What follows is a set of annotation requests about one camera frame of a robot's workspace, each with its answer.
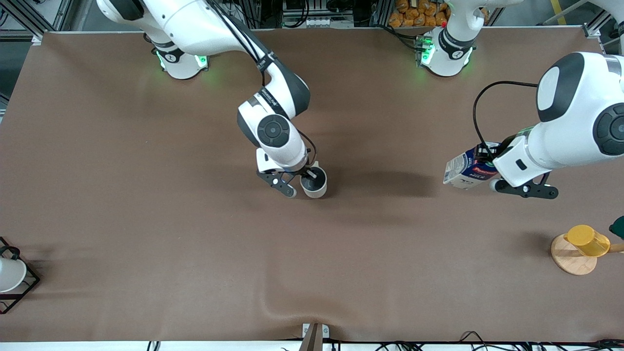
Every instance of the mug rack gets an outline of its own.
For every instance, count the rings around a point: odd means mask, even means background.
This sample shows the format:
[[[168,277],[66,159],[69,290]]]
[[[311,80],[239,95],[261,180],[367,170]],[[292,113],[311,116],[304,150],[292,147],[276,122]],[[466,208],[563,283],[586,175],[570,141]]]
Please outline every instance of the mug rack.
[[[4,240],[3,237],[0,237],[0,246],[10,246],[9,243]],[[11,253],[6,252],[2,256],[4,258],[10,258]],[[0,293],[0,314],[6,314],[11,310],[17,303],[30,292],[35,285],[37,285],[40,281],[39,276],[30,268],[28,263],[24,261],[26,264],[26,277],[24,280],[13,290],[9,292]]]

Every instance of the black mug handle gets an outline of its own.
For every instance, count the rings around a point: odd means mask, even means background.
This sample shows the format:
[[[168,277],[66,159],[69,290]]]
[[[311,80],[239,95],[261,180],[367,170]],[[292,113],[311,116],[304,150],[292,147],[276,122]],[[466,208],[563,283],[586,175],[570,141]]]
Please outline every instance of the black mug handle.
[[[2,246],[0,247],[0,256],[2,256],[2,254],[4,253],[4,251],[11,251],[13,253],[13,256],[11,257],[12,260],[17,260],[19,258],[19,249],[15,246]]]

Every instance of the brown table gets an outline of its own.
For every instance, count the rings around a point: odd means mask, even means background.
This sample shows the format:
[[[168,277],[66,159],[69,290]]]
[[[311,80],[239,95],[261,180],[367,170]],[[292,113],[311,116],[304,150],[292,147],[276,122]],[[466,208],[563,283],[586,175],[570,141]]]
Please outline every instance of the brown table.
[[[246,55],[174,81],[140,34],[46,34],[31,49],[0,126],[0,229],[42,281],[0,317],[1,340],[285,339],[310,320],[345,340],[622,336],[624,257],[574,277],[547,253],[622,215],[622,160],[554,172],[554,201],[442,185],[477,144],[482,87],[537,82],[596,41],[487,28],[441,78],[381,30],[258,36],[310,86],[295,124],[319,147],[325,199],[256,177],[235,122],[260,86]],[[535,124],[534,94],[489,91],[486,138]]]

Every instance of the white mug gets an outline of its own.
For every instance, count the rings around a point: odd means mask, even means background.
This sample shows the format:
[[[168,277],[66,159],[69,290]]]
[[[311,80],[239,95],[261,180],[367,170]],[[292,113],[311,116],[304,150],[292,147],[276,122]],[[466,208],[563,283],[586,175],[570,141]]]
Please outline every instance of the white mug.
[[[19,259],[19,249],[13,246],[0,247],[0,255],[4,251],[11,251],[10,259],[0,257],[0,292],[15,289],[26,276],[26,264]]]

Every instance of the round wooden disc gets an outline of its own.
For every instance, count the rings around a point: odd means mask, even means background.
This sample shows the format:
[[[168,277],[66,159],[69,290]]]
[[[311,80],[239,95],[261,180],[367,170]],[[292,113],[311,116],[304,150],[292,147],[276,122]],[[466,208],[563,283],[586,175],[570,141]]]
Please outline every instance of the round wooden disc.
[[[565,241],[563,234],[550,244],[550,255],[559,268],[573,275],[589,274],[598,262],[595,257],[583,256],[574,245]]]

